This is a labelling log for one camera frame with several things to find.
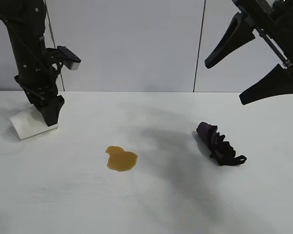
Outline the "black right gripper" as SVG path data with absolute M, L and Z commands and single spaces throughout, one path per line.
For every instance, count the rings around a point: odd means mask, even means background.
M 293 0 L 234 0 L 236 13 L 222 39 L 205 59 L 207 69 L 255 39 L 254 28 L 275 41 L 287 68 L 277 64 L 264 78 L 239 95 L 242 105 L 265 98 L 293 94 Z

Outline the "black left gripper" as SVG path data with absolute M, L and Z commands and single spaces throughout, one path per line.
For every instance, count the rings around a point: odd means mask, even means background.
M 63 96 L 58 94 L 56 80 L 59 71 L 33 70 L 15 76 L 15 81 L 25 92 L 29 102 L 40 109 L 48 127 L 58 123 L 59 113 L 64 104 Z

